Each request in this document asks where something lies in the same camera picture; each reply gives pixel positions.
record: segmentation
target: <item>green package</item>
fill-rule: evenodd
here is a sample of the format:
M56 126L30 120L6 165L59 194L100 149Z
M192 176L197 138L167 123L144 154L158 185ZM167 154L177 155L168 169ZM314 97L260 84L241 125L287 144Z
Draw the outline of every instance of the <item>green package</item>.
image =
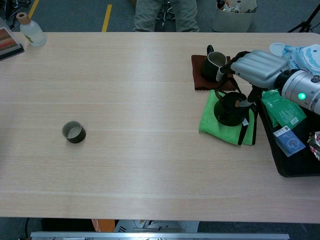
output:
M274 120L276 120L281 127L288 126L290 129L293 129L306 118L300 106L280 96L278 90L263 92L261 100L269 116L273 117L270 117L273 127L276 126L274 124Z
M271 91L263 91L262 92L262 98L264 98L264 96L265 95L269 95L270 93L271 93ZM267 109L266 110L266 112L268 113L268 115L269 115L269 118L270 118L270 120L271 120L271 124L272 124L272 127L277 127L277 126L279 126L279 123L277 122L277 120L275 119L275 117L271 114L271 112Z

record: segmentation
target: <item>white bin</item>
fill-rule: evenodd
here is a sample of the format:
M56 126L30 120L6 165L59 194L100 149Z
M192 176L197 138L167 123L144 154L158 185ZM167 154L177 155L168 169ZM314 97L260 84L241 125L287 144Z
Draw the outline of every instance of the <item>white bin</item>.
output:
M237 0L228 0L230 6L235 7ZM248 31L254 16L257 14L244 13L248 9L253 10L257 7L256 0L242 0L240 12L227 12L222 11L215 5L215 15L212 19L212 30L215 32L225 32L225 33L245 33Z

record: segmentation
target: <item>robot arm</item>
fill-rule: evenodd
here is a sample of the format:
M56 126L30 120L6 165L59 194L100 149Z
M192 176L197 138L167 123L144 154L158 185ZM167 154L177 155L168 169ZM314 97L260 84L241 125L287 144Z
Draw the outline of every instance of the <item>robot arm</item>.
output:
M318 75L302 69L290 70L287 60L262 50L239 54L231 64L219 69L217 81L223 74L233 73L252 85L248 99L240 102L240 107L250 106L263 90L279 89L282 97L320 115Z

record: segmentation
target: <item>green cloth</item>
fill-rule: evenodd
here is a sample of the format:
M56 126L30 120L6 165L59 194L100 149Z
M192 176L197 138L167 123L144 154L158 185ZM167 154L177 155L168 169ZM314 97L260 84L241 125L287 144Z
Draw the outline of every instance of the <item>green cloth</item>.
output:
M228 143L238 144L239 134L241 131L242 124L238 126L225 126L218 122L214 115L214 106L218 98L216 97L215 91L211 90L208 101L204 108L202 119L199 125L199 132L212 134ZM249 110L249 126L246 130L243 144L252 145L254 136L254 125L255 125L255 114Z

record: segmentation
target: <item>black handle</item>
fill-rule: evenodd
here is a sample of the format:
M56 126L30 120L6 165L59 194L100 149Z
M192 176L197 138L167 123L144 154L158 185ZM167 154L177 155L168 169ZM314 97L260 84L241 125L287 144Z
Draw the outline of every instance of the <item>black handle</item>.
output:
M254 103L257 100L257 98L262 94L262 92L263 92L263 89L261 87L252 86L252 90L249 93L247 101L249 103Z
M209 53L212 53L212 52L214 52L215 50L214 50L214 47L212 46L212 45L208 45L207 47L206 47L206 54L207 55L209 55Z

